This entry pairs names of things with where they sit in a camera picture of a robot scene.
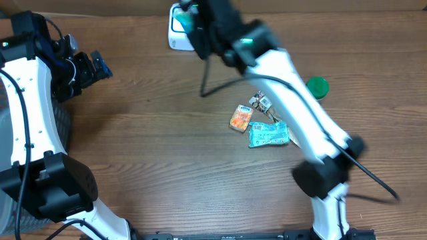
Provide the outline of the teal tissue pack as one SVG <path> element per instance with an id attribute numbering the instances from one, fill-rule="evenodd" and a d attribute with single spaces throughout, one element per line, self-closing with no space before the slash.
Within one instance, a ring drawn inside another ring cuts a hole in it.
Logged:
<path id="1" fill-rule="evenodd" d="M 184 11 L 178 7 L 173 17 L 180 23 L 185 33 L 191 33 L 194 30 L 194 22 L 189 11 Z"/>

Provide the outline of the beige Pantree snack bag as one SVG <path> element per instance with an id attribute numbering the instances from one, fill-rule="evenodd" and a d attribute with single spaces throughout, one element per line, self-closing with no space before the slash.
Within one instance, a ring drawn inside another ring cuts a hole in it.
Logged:
<path id="1" fill-rule="evenodd" d="M 259 112 L 263 113 L 265 116 L 267 116 L 270 120 L 272 120 L 272 123 L 277 122 L 284 122 L 282 120 L 282 117 L 276 112 L 274 109 L 274 106 L 270 99 L 264 95 L 262 91 L 258 91 L 251 99 L 249 100 L 249 104 Z M 288 133 L 290 137 L 290 141 L 296 145 L 300 146 L 298 140 L 292 133 L 291 129 L 288 127 Z"/>

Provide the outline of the orange tissue pack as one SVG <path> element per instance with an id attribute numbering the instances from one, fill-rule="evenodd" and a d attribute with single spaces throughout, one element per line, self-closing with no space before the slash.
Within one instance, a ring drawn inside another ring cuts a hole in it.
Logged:
<path id="1" fill-rule="evenodd" d="M 230 119 L 229 127 L 244 133 L 248 128 L 250 119 L 252 118 L 254 110 L 251 107 L 238 105 L 232 118 Z"/>

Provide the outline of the teal snack packet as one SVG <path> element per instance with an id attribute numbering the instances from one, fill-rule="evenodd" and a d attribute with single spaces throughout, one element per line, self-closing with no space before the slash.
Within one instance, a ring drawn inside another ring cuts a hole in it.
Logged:
<path id="1" fill-rule="evenodd" d="M 249 148 L 265 145 L 285 145 L 290 142 L 288 126 L 284 122 L 272 124 L 250 122 Z"/>

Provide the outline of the green lid jar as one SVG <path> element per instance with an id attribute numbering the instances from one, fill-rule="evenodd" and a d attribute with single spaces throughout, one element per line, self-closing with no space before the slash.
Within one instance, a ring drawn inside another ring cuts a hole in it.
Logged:
<path id="1" fill-rule="evenodd" d="M 327 80 L 319 76 L 311 77 L 307 81 L 306 87 L 318 101 L 323 99 L 330 90 L 330 85 Z"/>

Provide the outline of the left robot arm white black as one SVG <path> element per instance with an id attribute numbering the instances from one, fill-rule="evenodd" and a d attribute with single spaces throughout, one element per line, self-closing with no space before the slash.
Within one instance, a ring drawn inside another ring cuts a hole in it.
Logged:
<path id="1" fill-rule="evenodd" d="M 91 169 L 66 152 L 68 127 L 60 104 L 112 76 L 99 52 L 80 52 L 75 39 L 51 38 L 52 21 L 24 11 L 12 15 L 13 35 L 1 40 L 1 80 L 12 126 L 10 167 L 1 190 L 15 202 L 14 236 L 23 214 L 76 227 L 90 239 L 133 239 L 126 219 L 99 198 Z"/>

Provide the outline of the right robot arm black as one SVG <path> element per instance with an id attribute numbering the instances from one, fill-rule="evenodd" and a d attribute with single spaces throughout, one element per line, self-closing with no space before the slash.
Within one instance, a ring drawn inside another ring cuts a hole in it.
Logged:
<path id="1" fill-rule="evenodd" d="M 180 1 L 183 25 L 201 59 L 212 53 L 256 85 L 292 129 L 304 154 L 292 176 L 310 197 L 314 239 L 353 239 L 346 220 L 350 169 L 364 150 L 324 111 L 296 71 L 289 53 L 262 21 L 244 23 L 230 1 Z"/>

